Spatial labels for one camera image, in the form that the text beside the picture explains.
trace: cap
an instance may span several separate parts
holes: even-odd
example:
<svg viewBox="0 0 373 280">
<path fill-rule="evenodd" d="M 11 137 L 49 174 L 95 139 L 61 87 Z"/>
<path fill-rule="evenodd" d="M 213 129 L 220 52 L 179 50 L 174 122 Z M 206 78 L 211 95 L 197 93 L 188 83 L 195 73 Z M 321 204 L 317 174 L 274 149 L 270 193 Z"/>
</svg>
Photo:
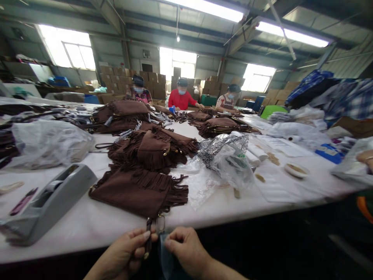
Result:
<svg viewBox="0 0 373 280">
<path fill-rule="evenodd" d="M 132 77 L 132 83 L 136 86 L 144 86 L 144 79 L 141 77 L 141 76 L 138 76 L 138 75 L 134 75 Z"/>
<path fill-rule="evenodd" d="M 231 85 L 228 87 L 228 91 L 229 91 L 229 92 L 232 92 L 232 93 L 239 93 L 239 92 L 241 92 L 241 88 L 240 88 L 239 85 L 231 84 Z"/>
<path fill-rule="evenodd" d="M 186 79 L 181 78 L 178 81 L 178 86 L 187 87 L 188 86 L 188 82 L 186 81 Z"/>
</svg>

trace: green container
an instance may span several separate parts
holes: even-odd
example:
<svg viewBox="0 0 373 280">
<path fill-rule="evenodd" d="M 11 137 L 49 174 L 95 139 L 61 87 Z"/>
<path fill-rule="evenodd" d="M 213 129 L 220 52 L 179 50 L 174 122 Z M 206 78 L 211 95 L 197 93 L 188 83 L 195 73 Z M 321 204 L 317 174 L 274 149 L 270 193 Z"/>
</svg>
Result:
<svg viewBox="0 0 373 280">
<path fill-rule="evenodd" d="M 217 96 L 211 96 L 209 94 L 203 94 L 201 98 L 201 104 L 203 104 L 204 106 L 215 106 L 217 101 Z"/>
<path fill-rule="evenodd" d="M 274 112 L 285 112 L 287 113 L 288 111 L 282 107 L 282 106 L 278 106 L 278 105 L 267 105 L 262 114 L 261 114 L 261 118 L 262 119 L 267 119 L 270 115 L 272 115 Z"/>
</svg>

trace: small bowl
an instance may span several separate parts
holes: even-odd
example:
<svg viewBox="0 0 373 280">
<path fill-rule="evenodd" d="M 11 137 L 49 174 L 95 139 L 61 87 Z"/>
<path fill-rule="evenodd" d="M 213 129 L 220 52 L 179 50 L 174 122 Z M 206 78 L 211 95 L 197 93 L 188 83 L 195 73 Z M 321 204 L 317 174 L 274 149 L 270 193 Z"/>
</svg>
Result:
<svg viewBox="0 0 373 280">
<path fill-rule="evenodd" d="M 307 168 L 304 168 L 303 166 L 300 166 L 297 163 L 294 162 L 288 162 L 285 164 L 285 170 L 293 175 L 294 177 L 298 178 L 305 178 L 308 175 L 310 175 L 310 172 Z"/>
</svg>

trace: factory floor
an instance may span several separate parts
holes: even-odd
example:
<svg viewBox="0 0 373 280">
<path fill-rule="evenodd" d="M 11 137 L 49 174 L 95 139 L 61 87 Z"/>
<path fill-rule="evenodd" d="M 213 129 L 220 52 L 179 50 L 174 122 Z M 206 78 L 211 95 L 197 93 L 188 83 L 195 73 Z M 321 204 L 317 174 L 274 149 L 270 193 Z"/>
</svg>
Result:
<svg viewBox="0 0 373 280">
<path fill-rule="evenodd" d="M 313 211 L 280 213 L 197 232 L 212 257 L 251 280 L 372 279 L 327 237 Z M 162 277 L 157 246 L 132 279 Z M 83 279 L 104 250 L 0 266 L 0 278 Z"/>
</svg>

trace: hand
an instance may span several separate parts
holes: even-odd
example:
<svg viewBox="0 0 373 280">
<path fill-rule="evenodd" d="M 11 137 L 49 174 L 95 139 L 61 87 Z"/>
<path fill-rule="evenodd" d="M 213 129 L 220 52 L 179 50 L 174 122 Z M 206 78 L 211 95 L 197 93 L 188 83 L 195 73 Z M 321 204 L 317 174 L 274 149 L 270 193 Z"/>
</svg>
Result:
<svg viewBox="0 0 373 280">
<path fill-rule="evenodd" d="M 361 154 L 358 154 L 356 159 L 362 163 L 367 164 L 370 170 L 373 172 L 373 158 L 369 159 L 370 157 L 373 157 L 373 150 L 368 150 L 362 152 Z"/>
<path fill-rule="evenodd" d="M 155 228 L 151 231 L 152 234 L 138 228 L 123 234 L 102 254 L 84 280 L 129 279 L 140 269 L 145 242 L 149 237 L 152 242 L 158 239 Z"/>
<path fill-rule="evenodd" d="M 213 262 L 213 258 L 203 248 L 196 231 L 191 227 L 177 227 L 167 237 L 165 246 L 179 259 L 183 269 L 193 279 L 201 279 Z"/>
</svg>

